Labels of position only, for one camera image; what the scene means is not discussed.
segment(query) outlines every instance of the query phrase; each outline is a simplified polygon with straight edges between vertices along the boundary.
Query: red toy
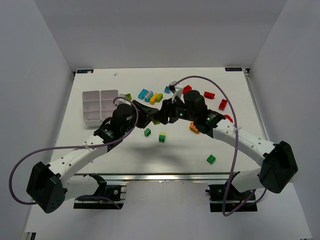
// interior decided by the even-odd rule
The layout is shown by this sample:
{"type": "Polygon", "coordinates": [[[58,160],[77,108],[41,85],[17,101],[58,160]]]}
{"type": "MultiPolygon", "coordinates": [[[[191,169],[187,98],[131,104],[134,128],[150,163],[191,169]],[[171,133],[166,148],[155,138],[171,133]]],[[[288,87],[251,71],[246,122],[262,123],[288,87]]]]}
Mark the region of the red toy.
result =
{"type": "Polygon", "coordinates": [[[192,90],[192,87],[190,85],[187,85],[184,87],[182,94],[185,94],[186,92],[189,92],[190,90],[192,90]]]}
{"type": "Polygon", "coordinates": [[[224,115],[224,116],[225,116],[225,118],[228,119],[230,122],[232,122],[232,123],[234,122],[229,115],[224,115]]]}
{"type": "Polygon", "coordinates": [[[227,105],[228,101],[225,99],[222,99],[220,105],[219,105],[219,110],[224,110],[226,105],[227,105]]]}
{"type": "Polygon", "coordinates": [[[215,98],[215,94],[208,92],[208,91],[205,91],[203,96],[207,99],[214,99],[215,98]]]}

